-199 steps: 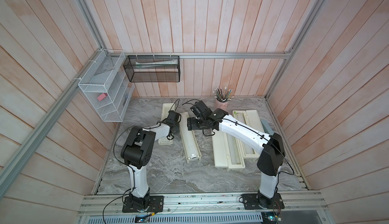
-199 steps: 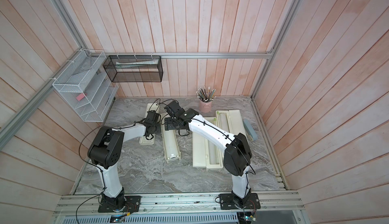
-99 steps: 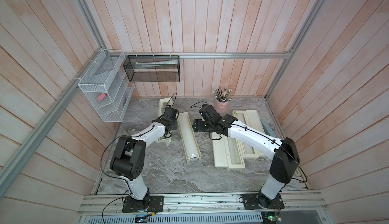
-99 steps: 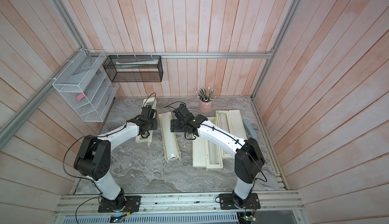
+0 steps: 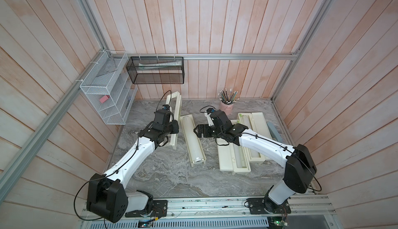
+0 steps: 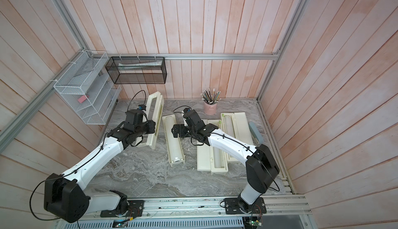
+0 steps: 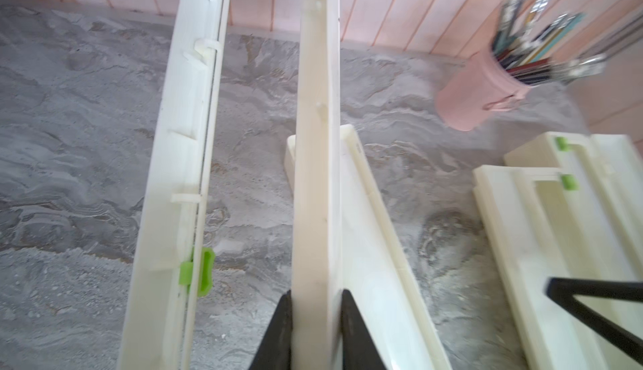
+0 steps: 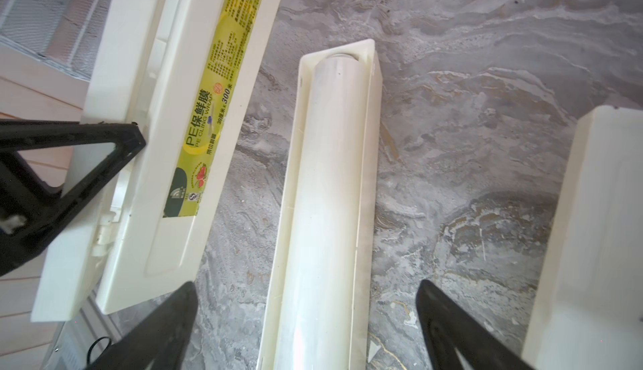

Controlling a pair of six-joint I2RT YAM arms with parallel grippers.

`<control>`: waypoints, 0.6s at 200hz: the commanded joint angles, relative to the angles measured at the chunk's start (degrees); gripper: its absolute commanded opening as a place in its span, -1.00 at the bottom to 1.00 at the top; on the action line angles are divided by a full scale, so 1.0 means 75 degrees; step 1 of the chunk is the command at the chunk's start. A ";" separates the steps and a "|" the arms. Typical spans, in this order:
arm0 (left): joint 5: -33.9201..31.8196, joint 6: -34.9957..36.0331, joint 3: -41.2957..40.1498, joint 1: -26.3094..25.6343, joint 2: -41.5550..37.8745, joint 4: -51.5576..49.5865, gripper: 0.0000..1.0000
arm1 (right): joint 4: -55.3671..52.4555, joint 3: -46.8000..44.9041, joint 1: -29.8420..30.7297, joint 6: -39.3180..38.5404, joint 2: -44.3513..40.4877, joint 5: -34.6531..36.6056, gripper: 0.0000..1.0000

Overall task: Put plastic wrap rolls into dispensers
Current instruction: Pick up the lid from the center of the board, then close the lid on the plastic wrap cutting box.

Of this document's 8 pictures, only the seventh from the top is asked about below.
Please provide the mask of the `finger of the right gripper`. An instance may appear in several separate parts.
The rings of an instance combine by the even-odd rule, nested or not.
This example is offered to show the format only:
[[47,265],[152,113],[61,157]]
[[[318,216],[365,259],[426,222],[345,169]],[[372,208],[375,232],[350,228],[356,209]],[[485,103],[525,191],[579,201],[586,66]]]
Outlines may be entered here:
[[547,284],[546,296],[612,346],[642,365],[642,339],[576,298],[576,296],[589,296],[611,301],[642,303],[641,282],[553,277]]

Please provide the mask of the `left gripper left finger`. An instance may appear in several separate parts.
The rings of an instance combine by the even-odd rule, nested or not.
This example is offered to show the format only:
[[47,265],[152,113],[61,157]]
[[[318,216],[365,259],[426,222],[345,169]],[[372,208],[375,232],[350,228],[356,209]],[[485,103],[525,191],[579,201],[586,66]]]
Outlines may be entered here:
[[291,291],[279,300],[249,370],[290,370],[293,314]]

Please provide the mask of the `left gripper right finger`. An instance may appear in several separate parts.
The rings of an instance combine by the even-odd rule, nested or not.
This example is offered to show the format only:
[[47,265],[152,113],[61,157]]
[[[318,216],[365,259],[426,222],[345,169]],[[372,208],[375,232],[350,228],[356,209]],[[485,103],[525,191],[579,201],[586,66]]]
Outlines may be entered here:
[[385,370],[358,305],[348,289],[342,292],[343,370]]

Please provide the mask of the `cream dispenser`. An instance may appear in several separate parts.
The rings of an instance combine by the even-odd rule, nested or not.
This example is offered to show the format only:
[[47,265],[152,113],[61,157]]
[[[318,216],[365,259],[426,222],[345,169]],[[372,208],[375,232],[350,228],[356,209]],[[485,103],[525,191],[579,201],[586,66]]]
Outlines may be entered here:
[[447,369],[446,356],[354,127],[340,127],[342,292],[386,369]]
[[546,295],[553,278],[636,279],[618,246],[579,207],[574,177],[552,167],[484,165],[474,178],[529,368],[641,368]]

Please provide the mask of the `dispenser lid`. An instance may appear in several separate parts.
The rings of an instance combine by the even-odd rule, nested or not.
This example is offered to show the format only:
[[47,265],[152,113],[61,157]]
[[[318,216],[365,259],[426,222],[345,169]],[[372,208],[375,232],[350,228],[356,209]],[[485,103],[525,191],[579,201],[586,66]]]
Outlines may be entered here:
[[302,0],[291,297],[294,369],[342,365],[340,0]]

